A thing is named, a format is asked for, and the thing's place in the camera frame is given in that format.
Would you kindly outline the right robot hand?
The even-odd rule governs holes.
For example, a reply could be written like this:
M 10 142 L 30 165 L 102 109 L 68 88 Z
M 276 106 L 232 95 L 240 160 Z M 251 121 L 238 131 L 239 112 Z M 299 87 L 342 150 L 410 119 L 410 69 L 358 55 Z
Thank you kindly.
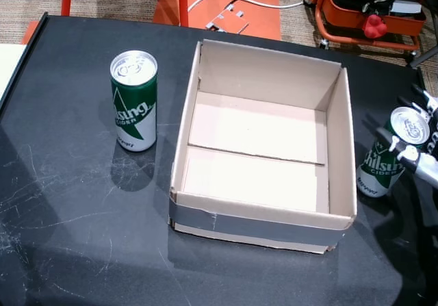
M 386 128 L 376 129 L 375 136 L 405 169 L 436 188 L 437 98 L 417 84 L 411 89 L 426 106 L 398 97 L 403 106 L 392 112 Z

